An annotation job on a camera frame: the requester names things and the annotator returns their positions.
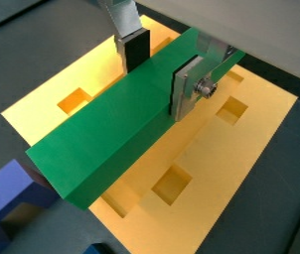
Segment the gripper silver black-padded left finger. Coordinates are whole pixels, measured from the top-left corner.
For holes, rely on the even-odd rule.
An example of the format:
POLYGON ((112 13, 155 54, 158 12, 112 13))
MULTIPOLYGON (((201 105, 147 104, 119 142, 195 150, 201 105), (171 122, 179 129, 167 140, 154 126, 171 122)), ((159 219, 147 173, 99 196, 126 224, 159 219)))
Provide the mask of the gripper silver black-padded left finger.
POLYGON ((123 71, 130 73, 150 58, 150 30, 142 26, 134 0, 96 0, 114 29, 123 71))

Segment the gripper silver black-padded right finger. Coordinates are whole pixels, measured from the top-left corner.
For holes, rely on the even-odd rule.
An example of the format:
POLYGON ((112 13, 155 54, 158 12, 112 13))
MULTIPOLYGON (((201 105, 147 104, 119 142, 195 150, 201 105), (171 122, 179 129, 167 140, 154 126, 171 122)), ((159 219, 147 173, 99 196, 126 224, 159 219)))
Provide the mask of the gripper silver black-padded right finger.
POLYGON ((214 95, 219 79, 237 63, 237 48, 205 33, 198 33, 197 50, 173 73, 170 115, 175 121, 190 113, 201 97, 214 95))

